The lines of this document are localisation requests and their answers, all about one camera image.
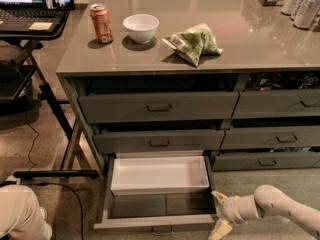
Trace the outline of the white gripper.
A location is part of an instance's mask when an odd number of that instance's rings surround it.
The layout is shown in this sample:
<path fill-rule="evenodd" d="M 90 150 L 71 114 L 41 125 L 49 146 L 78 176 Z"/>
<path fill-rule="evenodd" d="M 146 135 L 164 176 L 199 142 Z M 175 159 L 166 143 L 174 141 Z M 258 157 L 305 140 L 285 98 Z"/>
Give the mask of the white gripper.
<path fill-rule="evenodd" d="M 208 240 L 221 240 L 228 235 L 233 229 L 231 223 L 240 225 L 260 218 L 253 195 L 227 197 L 218 191 L 213 191 L 212 195 L 215 205 L 221 206 L 222 217 L 226 220 L 216 222 Z"/>

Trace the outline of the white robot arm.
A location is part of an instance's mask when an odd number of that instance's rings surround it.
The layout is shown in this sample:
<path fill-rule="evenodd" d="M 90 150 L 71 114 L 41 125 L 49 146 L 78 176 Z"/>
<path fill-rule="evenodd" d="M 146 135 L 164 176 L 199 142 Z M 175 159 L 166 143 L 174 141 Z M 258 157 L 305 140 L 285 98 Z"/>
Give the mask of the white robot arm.
<path fill-rule="evenodd" d="M 209 240 L 221 240 L 235 225 L 249 221 L 291 221 L 320 240 L 320 211 L 301 204 L 278 188 L 260 185 L 252 195 L 230 196 L 213 191 L 218 220 Z"/>

